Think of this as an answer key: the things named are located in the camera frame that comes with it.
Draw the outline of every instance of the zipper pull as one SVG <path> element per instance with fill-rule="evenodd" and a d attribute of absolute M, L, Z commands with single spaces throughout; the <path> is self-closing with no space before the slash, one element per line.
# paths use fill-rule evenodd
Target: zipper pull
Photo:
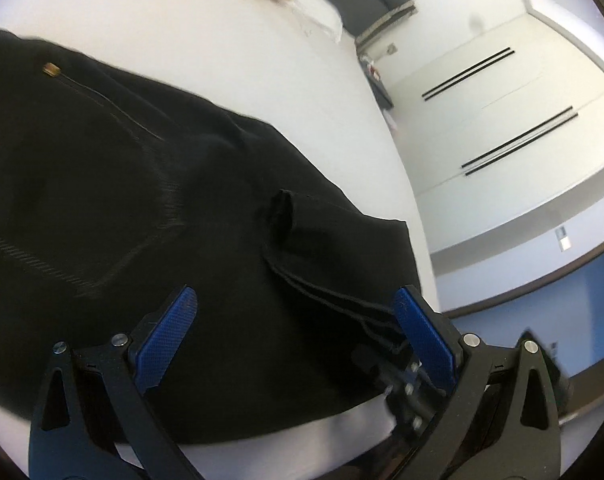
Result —
<path fill-rule="evenodd" d="M 60 72 L 62 71 L 60 70 L 59 66 L 54 65 L 53 63 L 46 63 L 42 67 L 42 72 L 44 72 L 46 75 L 50 75 L 51 77 L 56 77 L 60 75 Z"/>

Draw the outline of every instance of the black garment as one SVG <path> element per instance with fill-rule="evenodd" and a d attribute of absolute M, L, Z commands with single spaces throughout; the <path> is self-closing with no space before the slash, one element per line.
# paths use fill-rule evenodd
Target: black garment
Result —
<path fill-rule="evenodd" d="M 377 393 L 357 342 L 410 352 L 387 307 L 407 283 L 406 225 L 272 126 L 0 31 L 1 405 L 29 418 L 56 341 L 102 344 L 187 284 L 198 317 L 148 393 L 173 438 L 333 415 Z"/>

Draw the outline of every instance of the blue wall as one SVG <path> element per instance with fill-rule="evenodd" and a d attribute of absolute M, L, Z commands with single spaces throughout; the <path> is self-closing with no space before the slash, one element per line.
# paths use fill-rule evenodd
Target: blue wall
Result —
<path fill-rule="evenodd" d="M 604 357 L 604 254 L 557 282 L 453 323 L 498 346 L 514 346 L 530 328 L 547 346 L 557 342 L 560 365 L 575 375 Z"/>

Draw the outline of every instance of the wall trim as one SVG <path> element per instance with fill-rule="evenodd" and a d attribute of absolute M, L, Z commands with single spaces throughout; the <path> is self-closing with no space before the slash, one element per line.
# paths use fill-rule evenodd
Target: wall trim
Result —
<path fill-rule="evenodd" d="M 482 310 L 486 310 L 488 308 L 498 306 L 508 301 L 515 300 L 517 298 L 520 298 L 521 296 L 525 296 L 535 290 L 538 290 L 538 288 L 542 288 L 543 286 L 549 285 L 550 283 L 560 280 L 561 278 L 571 274 L 575 270 L 578 270 L 579 268 L 590 263 L 601 254 L 604 254 L 604 241 L 589 252 L 584 253 L 579 258 L 576 258 L 571 263 L 566 264 L 565 266 L 560 267 L 559 269 L 554 270 L 553 272 L 550 272 L 546 276 L 542 276 L 541 278 L 533 280 L 532 282 L 525 283 L 525 285 L 519 286 L 512 290 L 508 290 L 507 292 L 503 292 L 502 294 L 498 294 L 497 296 L 487 298 L 486 300 L 477 301 L 476 303 L 471 303 L 465 306 L 460 306 L 451 310 L 447 310 L 446 312 L 443 312 L 443 314 L 449 319 L 455 319 L 457 317 L 467 316 L 468 314 L 481 312 Z"/>

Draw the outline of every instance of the blue gripper pad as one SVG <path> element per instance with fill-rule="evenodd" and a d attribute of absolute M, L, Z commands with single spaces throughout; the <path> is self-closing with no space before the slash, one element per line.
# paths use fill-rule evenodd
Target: blue gripper pad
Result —
<path fill-rule="evenodd" d="M 186 286 L 166 309 L 135 358 L 135 384 L 144 394 L 157 386 L 198 311 L 195 291 Z"/>
<path fill-rule="evenodd" d="M 450 395 L 457 383 L 462 360 L 462 349 L 457 342 L 460 333 L 448 319 L 431 310 L 415 287 L 398 290 L 392 306 L 431 382 Z"/>

